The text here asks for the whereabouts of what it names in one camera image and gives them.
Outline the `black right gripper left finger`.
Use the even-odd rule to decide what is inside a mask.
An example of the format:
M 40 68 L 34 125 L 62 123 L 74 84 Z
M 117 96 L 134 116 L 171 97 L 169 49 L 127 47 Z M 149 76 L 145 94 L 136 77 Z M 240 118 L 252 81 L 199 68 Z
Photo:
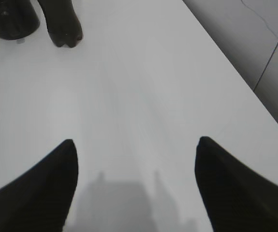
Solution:
M 0 232 L 61 232 L 78 181 L 78 156 L 66 139 L 0 188 Z

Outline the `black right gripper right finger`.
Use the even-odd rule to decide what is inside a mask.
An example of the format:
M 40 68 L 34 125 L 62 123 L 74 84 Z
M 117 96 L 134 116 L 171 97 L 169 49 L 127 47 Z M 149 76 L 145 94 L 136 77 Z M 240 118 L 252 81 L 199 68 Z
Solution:
M 278 232 L 278 185 L 202 136 L 196 183 L 215 232 Z

